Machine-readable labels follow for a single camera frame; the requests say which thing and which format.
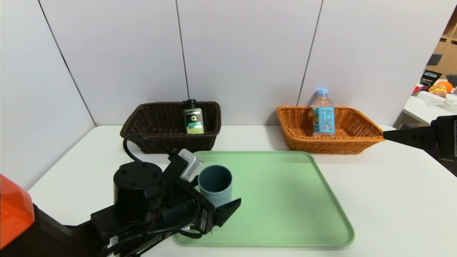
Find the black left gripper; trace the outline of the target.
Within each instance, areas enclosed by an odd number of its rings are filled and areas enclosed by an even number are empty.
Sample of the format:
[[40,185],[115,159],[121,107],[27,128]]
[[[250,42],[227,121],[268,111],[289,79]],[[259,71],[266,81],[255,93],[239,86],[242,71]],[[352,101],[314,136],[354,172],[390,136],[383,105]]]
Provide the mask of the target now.
[[222,227],[241,205],[241,198],[233,200],[215,208],[210,201],[210,194],[205,191],[181,192],[179,194],[180,207],[179,223],[186,226],[195,226],[202,234],[207,234],[214,226]]

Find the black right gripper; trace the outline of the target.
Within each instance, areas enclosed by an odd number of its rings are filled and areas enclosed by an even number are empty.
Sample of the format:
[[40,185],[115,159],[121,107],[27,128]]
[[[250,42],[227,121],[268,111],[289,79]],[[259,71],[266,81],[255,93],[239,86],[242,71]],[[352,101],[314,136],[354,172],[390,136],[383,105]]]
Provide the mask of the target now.
[[388,141],[428,150],[436,148],[442,160],[457,161],[457,116],[439,116],[431,127],[413,127],[383,132]]

